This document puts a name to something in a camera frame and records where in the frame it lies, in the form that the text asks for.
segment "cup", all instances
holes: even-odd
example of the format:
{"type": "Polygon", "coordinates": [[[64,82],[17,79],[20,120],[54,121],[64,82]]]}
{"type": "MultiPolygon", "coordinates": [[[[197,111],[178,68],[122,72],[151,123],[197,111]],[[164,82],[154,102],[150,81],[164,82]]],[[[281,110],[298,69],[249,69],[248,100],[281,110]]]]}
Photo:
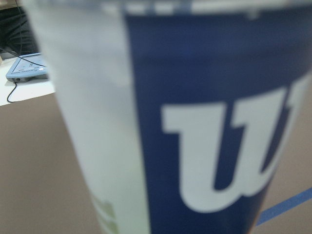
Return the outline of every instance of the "cup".
{"type": "Polygon", "coordinates": [[[311,80],[309,1],[25,5],[103,233],[250,233],[311,80]]]}

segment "navy blue panel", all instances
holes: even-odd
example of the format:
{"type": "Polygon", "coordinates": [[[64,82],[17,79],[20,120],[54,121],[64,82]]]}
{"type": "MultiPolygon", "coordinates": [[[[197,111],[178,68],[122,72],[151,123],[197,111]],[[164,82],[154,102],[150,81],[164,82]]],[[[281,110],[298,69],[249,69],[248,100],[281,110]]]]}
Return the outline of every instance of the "navy blue panel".
{"type": "MultiPolygon", "coordinates": [[[[233,178],[244,128],[232,128],[238,98],[290,84],[312,60],[312,9],[245,15],[127,17],[152,234],[245,234],[266,188],[215,213],[190,210],[179,194],[177,134],[164,134],[160,108],[169,103],[227,103],[215,188],[233,178]]],[[[280,116],[263,169],[279,145],[280,116]]]]}

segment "black pants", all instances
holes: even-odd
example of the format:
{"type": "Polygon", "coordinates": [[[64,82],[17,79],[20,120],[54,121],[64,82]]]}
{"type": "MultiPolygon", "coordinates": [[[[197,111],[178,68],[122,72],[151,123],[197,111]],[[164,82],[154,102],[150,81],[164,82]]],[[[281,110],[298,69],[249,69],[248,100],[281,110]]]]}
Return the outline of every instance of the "black pants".
{"type": "Polygon", "coordinates": [[[9,47],[18,55],[37,53],[38,47],[27,16],[21,7],[19,9],[0,11],[0,51],[9,47]]]}

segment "person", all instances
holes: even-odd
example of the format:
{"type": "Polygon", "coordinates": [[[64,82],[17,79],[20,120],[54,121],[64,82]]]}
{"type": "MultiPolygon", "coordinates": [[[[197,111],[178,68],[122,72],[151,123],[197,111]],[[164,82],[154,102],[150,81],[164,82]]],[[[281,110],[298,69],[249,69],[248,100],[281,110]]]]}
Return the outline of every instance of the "person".
{"type": "Polygon", "coordinates": [[[19,0],[0,0],[0,51],[27,55],[39,52],[19,0]]]}

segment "wilson logo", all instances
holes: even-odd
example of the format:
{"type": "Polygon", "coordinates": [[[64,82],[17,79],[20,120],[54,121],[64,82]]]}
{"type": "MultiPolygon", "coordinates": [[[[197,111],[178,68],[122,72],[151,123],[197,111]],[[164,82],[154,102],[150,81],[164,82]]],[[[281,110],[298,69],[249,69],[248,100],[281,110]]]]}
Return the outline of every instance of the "wilson logo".
{"type": "Polygon", "coordinates": [[[227,104],[165,104],[161,107],[163,132],[179,134],[179,190],[187,207],[201,213],[217,212],[242,196],[255,195],[267,185],[309,80],[310,77],[305,76],[289,90],[281,87],[234,103],[230,128],[244,131],[233,179],[222,190],[215,189],[215,180],[227,104]],[[288,110],[289,115],[282,138],[273,158],[263,169],[283,110],[288,110]]]}

